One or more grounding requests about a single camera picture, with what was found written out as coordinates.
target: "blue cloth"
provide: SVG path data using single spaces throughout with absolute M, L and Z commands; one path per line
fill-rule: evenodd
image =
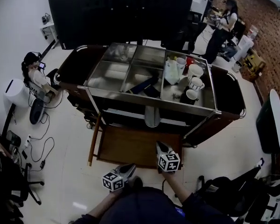
M 233 220 L 191 194 L 182 204 L 183 217 L 159 189 L 142 188 L 120 198 L 97 219 L 82 215 L 74 224 L 233 224 Z

